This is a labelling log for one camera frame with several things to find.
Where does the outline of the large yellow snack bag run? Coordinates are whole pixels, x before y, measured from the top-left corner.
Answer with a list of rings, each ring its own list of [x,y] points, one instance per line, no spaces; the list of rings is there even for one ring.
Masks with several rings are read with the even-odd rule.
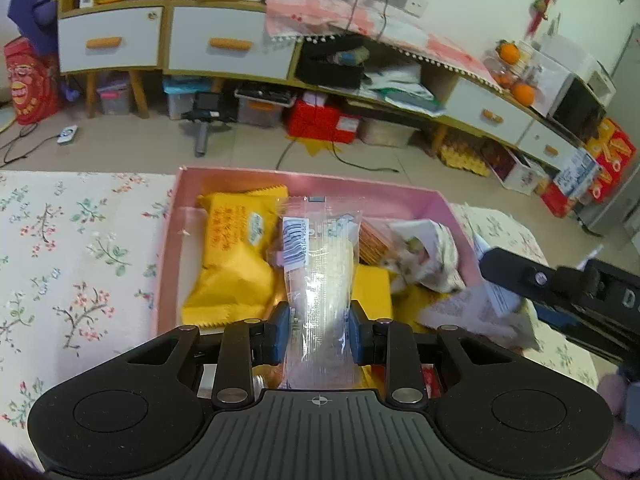
[[[265,316],[277,284],[267,252],[287,201],[284,185],[198,196],[207,214],[202,264],[181,309],[183,324],[218,328]]]

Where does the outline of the purple plush toy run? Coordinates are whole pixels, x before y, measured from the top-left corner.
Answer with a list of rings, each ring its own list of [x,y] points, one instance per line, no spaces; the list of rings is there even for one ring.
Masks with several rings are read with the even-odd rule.
[[[58,53],[58,0],[11,0],[8,18],[38,55]]]

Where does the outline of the long wooden tv cabinet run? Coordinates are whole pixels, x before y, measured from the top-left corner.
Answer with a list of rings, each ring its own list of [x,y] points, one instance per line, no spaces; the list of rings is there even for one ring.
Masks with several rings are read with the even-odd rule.
[[[578,140],[518,104],[487,70],[469,72],[367,38],[360,40],[371,55],[363,66],[336,65],[310,54],[347,41],[344,34],[272,38],[267,11],[254,2],[171,0],[169,5],[168,75],[260,81],[342,96],[390,118],[436,122],[491,138],[553,168],[561,168],[580,147]],[[402,68],[431,92],[426,107],[401,108],[373,90],[375,76]]]

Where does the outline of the floral tablecloth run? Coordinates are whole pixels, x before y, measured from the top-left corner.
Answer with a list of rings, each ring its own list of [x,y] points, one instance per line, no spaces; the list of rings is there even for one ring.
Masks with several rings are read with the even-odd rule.
[[[213,192],[283,185],[293,195],[351,198],[366,218],[432,219],[454,234],[474,290],[472,240],[541,260],[525,226],[442,194],[354,179],[234,168],[176,174],[6,171],[1,176],[1,441],[36,458],[30,409],[45,391],[169,330],[198,276]]]

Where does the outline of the black open box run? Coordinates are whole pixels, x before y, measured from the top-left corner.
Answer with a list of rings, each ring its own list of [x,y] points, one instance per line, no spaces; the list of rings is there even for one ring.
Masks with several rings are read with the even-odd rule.
[[[305,41],[295,77],[305,84],[355,90],[360,87],[369,50],[360,36]]]

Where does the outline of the red gift bag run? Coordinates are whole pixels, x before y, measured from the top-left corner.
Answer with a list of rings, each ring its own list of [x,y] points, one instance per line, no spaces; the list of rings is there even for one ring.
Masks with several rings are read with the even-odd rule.
[[[61,106],[58,57],[39,55],[26,37],[18,37],[3,48],[12,104],[21,126],[42,122]]]

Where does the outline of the clear white cracker pack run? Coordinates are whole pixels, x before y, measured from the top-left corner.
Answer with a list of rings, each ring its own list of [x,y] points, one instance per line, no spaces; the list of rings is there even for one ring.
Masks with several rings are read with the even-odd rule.
[[[334,390],[356,386],[347,319],[359,260],[360,211],[344,198],[288,199],[281,252],[290,336],[282,388]]]

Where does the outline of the orange fruit lower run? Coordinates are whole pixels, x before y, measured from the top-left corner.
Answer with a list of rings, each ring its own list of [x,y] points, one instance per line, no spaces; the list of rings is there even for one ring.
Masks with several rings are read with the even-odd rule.
[[[536,89],[526,82],[519,81],[512,84],[510,89],[514,100],[525,107],[530,107],[536,99]]]

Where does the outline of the yellow egg tray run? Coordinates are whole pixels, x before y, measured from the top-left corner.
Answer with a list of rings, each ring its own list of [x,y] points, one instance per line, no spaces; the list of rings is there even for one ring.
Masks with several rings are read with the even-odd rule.
[[[486,178],[491,175],[491,170],[480,152],[481,147],[481,138],[464,132],[450,131],[442,140],[438,158],[449,168]]]

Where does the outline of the pink cardboard box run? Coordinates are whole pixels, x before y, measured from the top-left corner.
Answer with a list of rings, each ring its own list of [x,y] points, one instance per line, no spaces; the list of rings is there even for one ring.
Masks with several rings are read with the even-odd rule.
[[[347,310],[363,220],[427,252],[419,281],[443,294],[483,283],[472,240],[437,192],[371,181],[235,168],[181,168],[158,267],[156,329],[221,327],[290,304],[284,380],[356,382]]]

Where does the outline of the silver refrigerator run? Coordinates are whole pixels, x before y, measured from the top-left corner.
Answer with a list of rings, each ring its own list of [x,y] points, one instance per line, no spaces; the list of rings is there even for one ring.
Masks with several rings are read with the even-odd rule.
[[[635,148],[639,148],[639,25],[635,24],[614,66],[616,93],[608,106],[608,117],[620,126]],[[579,211],[582,228],[605,236],[622,226],[639,209],[639,152],[622,170],[620,182],[611,194],[597,203],[592,200]]]

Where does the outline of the pink cloth runner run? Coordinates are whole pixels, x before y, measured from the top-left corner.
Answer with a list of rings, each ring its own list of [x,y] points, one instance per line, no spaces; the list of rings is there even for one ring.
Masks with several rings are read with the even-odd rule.
[[[424,28],[414,16],[367,0],[266,0],[266,32],[273,40],[322,41],[356,34],[409,58],[445,67],[499,92],[486,66],[462,47]]]

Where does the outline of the orange fruit upper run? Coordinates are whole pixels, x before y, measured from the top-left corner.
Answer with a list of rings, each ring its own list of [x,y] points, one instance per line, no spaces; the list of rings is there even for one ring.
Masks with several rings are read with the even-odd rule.
[[[520,49],[514,42],[501,40],[496,51],[500,60],[508,65],[515,65],[521,57]]]

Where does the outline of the clear plastic storage bin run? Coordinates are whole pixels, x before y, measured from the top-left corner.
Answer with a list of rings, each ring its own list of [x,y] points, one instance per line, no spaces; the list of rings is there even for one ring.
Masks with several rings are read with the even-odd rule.
[[[410,126],[364,118],[359,126],[358,138],[368,145],[406,148],[415,132],[416,128]]]

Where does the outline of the red storage box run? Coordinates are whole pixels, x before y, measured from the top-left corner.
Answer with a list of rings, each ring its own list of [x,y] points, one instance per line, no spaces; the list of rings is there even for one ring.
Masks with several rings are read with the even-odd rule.
[[[332,104],[309,105],[298,100],[285,117],[286,131],[294,138],[351,144],[357,136],[360,118],[342,112]]]

